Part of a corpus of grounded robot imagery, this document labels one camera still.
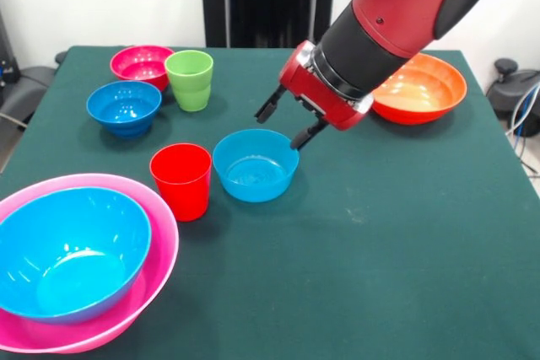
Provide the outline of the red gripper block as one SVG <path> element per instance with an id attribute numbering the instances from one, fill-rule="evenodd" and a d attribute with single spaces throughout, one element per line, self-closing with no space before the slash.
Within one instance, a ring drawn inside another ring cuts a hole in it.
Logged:
<path id="1" fill-rule="evenodd" d="M 311 67 L 315 48 L 309 40 L 304 40 L 296 47 L 279 74 L 280 85 L 254 115 L 257 123 L 265 123 L 277 109 L 285 89 L 314 108 L 321 118 L 300 131 L 290 142 L 290 148 L 298 151 L 323 131 L 327 123 L 339 131 L 347 131 L 356 126 L 374 104 L 372 94 L 358 101 L 346 100 L 323 83 Z"/>

